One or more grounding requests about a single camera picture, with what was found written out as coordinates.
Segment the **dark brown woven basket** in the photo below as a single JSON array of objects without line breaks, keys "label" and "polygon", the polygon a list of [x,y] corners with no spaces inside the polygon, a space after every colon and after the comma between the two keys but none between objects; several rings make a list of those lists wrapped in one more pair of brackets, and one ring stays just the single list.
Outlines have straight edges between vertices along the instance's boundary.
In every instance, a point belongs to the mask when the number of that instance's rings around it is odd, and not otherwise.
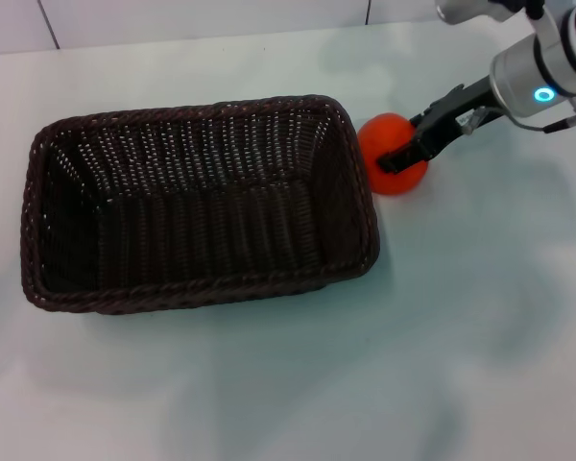
[{"label": "dark brown woven basket", "polygon": [[30,148],[21,284],[49,312],[296,295],[379,250],[355,129],[327,96],[76,116]]}]

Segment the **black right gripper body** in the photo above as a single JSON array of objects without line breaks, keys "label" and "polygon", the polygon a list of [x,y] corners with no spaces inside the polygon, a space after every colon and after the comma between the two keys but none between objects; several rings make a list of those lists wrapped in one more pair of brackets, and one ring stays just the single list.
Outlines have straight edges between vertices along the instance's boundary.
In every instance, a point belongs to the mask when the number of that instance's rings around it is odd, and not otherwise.
[{"label": "black right gripper body", "polygon": [[444,97],[431,103],[435,122],[430,129],[416,129],[415,140],[420,139],[437,155],[457,138],[464,135],[460,116],[479,108],[498,108],[489,77],[484,77],[471,85],[457,85]]}]

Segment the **orange round fruit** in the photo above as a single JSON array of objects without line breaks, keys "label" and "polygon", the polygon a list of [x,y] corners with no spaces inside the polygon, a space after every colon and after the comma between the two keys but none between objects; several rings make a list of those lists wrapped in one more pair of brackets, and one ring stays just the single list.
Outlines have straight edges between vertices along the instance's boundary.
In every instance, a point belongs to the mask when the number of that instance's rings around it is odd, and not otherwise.
[{"label": "orange round fruit", "polygon": [[377,159],[406,144],[414,134],[410,121],[396,113],[382,113],[367,121],[358,131],[357,138],[364,159],[368,179],[374,193],[396,196],[407,193],[424,178],[428,163],[421,161],[394,174],[385,173]]}]

